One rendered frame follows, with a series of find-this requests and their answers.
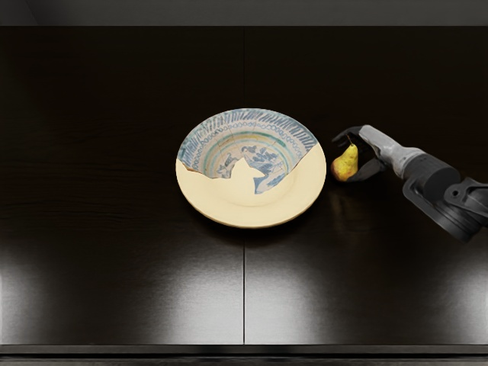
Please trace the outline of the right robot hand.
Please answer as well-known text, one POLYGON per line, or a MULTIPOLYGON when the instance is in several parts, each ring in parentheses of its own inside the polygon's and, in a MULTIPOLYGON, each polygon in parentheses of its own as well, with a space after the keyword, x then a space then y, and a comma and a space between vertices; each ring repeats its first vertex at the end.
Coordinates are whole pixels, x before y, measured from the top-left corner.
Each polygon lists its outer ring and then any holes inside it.
POLYGON ((373 159, 358 168, 358 172, 350 177, 346 181, 347 183, 367 180, 386 169, 392 169, 399 178, 403 178, 407 165, 414 158, 425 154, 419 148, 402 146, 371 125, 349 127, 335 136, 332 141, 338 146, 344 146, 347 143, 349 146, 346 136, 349 136, 358 147, 358 155, 369 150, 375 154, 373 159))

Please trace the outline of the cream plate with blue pattern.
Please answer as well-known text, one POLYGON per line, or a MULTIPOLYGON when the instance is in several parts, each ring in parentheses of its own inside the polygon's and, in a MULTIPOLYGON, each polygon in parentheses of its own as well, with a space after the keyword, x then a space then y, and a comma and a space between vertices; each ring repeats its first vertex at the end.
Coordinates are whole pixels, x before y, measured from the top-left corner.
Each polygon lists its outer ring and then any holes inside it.
POLYGON ((224 111, 183 140, 178 186, 205 217, 259 229, 286 223, 319 197, 326 157, 318 139, 285 114, 261 108, 224 111))

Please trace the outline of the yellow pear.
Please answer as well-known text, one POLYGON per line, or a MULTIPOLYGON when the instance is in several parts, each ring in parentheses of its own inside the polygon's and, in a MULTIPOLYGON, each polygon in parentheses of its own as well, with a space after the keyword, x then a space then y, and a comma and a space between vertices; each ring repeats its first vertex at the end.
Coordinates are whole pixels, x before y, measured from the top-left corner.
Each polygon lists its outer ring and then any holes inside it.
POLYGON ((349 141, 348 148, 331 164, 331 172, 334 178, 340 182, 346 182, 358 172, 358 147, 346 136, 349 141))

